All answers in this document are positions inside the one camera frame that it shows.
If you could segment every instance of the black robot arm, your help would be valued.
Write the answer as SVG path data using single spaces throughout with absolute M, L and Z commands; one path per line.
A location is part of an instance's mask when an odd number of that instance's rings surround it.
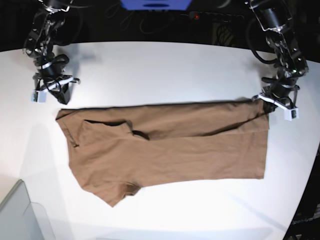
M 283 0 L 251 0 L 249 4 L 262 30 L 266 32 L 267 44 L 274 49 L 276 54 L 275 60 L 262 62 L 274 64 L 274 67 L 277 68 L 274 78 L 263 77 L 261 79 L 269 85 L 254 98 L 266 101 L 265 106 L 268 112 L 274 111 L 276 107 L 282 108 L 285 119 L 291 121 L 299 117 L 296 100 L 300 88 L 296 85 L 297 80 L 309 70 L 295 38 L 292 15 Z M 247 28 L 248 42 L 250 42 L 249 31 L 254 20 Z M 293 99 L 289 97 L 290 92 L 294 92 Z
M 47 93 L 52 94 L 60 103 L 70 100 L 69 83 L 79 79 L 64 75 L 69 58 L 65 54 L 55 56 L 54 38 L 57 30 L 65 23 L 64 12 L 69 10 L 72 0 L 43 0 L 41 9 L 33 19 L 32 29 L 24 43 L 24 52 L 33 58 L 37 73 L 33 76 L 35 89 L 32 93 L 34 102 L 46 101 Z

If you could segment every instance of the white table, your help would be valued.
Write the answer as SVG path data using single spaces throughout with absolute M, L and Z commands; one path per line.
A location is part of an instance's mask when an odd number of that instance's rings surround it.
M 0 174 L 22 178 L 57 240 L 280 240 L 304 192 L 320 141 L 320 65 L 298 81 L 300 119 L 270 115 L 265 178 L 199 180 L 141 189 L 114 208 L 77 184 L 61 108 L 251 98 L 274 69 L 249 50 L 184 43 L 99 42 L 63 48 L 81 79 L 67 106 L 30 101 L 36 71 L 21 50 L 0 53 Z M 265 58 L 274 57 L 268 54 Z

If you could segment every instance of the dark background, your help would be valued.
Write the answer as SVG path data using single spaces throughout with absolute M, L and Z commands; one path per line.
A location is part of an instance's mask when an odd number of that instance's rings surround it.
M 193 0 L 187 11 L 169 12 L 110 8 L 118 1 L 75 0 L 74 4 L 92 7 L 71 9 L 66 14 L 65 25 L 58 31 L 57 42 L 158 41 L 219 45 L 217 29 L 224 25 L 230 36 L 227 43 L 220 45 L 248 48 L 245 29 L 254 16 L 244 0 L 232 0 L 225 8 L 217 8 L 223 0 Z M 40 5 L 37 0 L 0 0 L 0 51 L 23 47 Z M 302 53 L 307 60 L 320 62 L 320 1 L 289 0 L 289 6 Z M 199 20 L 193 19 L 193 12 L 199 12 Z M 251 37 L 255 48 L 273 52 L 266 44 L 264 32 L 257 24 L 254 28 L 252 31 L 257 34 Z

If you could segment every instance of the clothing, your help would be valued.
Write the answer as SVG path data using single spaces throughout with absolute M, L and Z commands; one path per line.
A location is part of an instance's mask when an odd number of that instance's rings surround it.
M 260 100 L 63 109 L 56 120 L 78 183 L 112 207 L 146 186 L 264 177 Z

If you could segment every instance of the folded shirt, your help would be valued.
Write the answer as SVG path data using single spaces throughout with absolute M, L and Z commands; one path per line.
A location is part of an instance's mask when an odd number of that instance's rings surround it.
M 264 177 L 261 100 L 62 109 L 56 121 L 79 185 L 112 207 L 146 186 Z

